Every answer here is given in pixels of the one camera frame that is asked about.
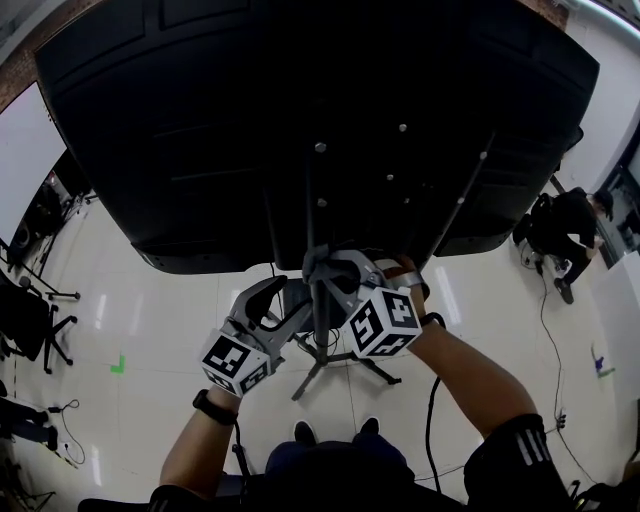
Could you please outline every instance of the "person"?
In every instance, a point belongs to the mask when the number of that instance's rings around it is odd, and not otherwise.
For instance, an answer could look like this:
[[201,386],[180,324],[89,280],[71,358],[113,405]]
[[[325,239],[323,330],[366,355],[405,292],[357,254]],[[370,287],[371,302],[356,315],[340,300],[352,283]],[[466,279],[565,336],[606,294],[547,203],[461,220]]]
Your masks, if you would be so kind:
[[[516,245],[526,236],[532,244],[546,254],[552,254],[571,262],[571,268],[564,277],[556,278],[554,285],[567,304],[573,304],[571,285],[584,272],[591,260],[598,254],[603,243],[597,236],[597,218],[607,216],[613,219],[613,197],[607,190],[599,190],[588,195],[581,188],[555,197],[546,215],[532,213],[529,232],[525,233],[523,218],[513,232]],[[569,238],[569,234],[580,237],[580,244]]]
[[[403,268],[391,272],[415,269],[407,258],[401,261]],[[411,292],[418,315],[428,319],[421,287],[414,286]],[[464,468],[469,508],[571,510],[547,448],[542,418],[522,384],[438,323],[423,323],[410,351],[442,379],[484,437]],[[429,389],[424,393],[426,409]],[[241,405],[239,398],[217,386],[206,398],[231,417]],[[167,456],[149,510],[223,508],[216,492],[233,422],[220,421],[196,410]],[[269,427],[257,424],[254,428]],[[378,421],[370,419],[352,443],[318,443],[311,428],[298,422],[295,441],[271,453],[260,485],[250,488],[242,503],[335,507],[347,501],[445,512],[463,509],[459,502],[416,484],[404,457],[380,435],[379,428]]]

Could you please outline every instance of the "whiteboard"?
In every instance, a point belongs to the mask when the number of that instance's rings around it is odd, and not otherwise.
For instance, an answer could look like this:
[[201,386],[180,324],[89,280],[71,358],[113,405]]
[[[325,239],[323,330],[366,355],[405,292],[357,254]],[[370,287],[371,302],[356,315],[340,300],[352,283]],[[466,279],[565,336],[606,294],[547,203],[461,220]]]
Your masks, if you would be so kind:
[[65,149],[37,83],[0,114],[0,239],[7,245]]

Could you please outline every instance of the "office chair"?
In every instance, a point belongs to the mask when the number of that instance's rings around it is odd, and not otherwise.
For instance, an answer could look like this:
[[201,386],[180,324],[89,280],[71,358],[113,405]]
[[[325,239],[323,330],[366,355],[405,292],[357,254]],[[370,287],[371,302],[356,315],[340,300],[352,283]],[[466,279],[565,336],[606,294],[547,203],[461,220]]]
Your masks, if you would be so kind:
[[[58,306],[49,305],[42,293],[31,285],[28,277],[20,278],[20,285],[14,284],[0,272],[0,333],[4,335],[0,348],[7,357],[11,354],[35,361],[44,345],[44,371],[49,369],[49,352],[53,347],[71,366],[69,359],[58,342],[56,334],[69,322],[77,323],[75,316],[68,316],[54,325],[54,316]],[[17,349],[9,347],[4,338],[13,340]]]

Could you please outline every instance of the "green tape mark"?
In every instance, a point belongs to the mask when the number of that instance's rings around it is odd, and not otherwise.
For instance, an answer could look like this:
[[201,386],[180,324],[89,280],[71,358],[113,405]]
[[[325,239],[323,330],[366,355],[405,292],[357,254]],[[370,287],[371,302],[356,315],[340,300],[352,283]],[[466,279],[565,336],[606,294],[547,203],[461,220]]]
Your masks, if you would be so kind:
[[125,357],[120,354],[120,365],[118,366],[112,366],[111,367],[111,373],[117,373],[118,375],[122,375],[124,373],[124,363],[125,363]]
[[598,378],[599,378],[599,379],[602,379],[602,378],[606,377],[607,375],[611,375],[611,374],[612,374],[613,372],[615,372],[615,371],[616,371],[616,369],[615,369],[615,368],[610,368],[609,370],[605,370],[605,371],[603,371],[603,372],[600,372],[600,373],[598,374]]

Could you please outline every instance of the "black wristband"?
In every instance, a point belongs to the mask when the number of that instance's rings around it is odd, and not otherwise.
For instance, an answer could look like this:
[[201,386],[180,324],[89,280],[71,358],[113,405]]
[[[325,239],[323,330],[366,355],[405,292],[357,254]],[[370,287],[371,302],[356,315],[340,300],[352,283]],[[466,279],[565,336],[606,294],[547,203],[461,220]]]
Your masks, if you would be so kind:
[[225,427],[234,425],[238,419],[238,414],[211,403],[207,398],[207,393],[208,391],[206,389],[200,390],[193,400],[193,406],[201,410],[212,420],[220,423],[220,425],[224,425]]
[[429,313],[427,315],[424,315],[420,319],[420,326],[424,327],[425,325],[430,324],[434,320],[438,322],[438,324],[440,324],[440,327],[442,327],[443,329],[447,328],[447,325],[444,323],[444,318],[442,318],[442,315],[440,313]]

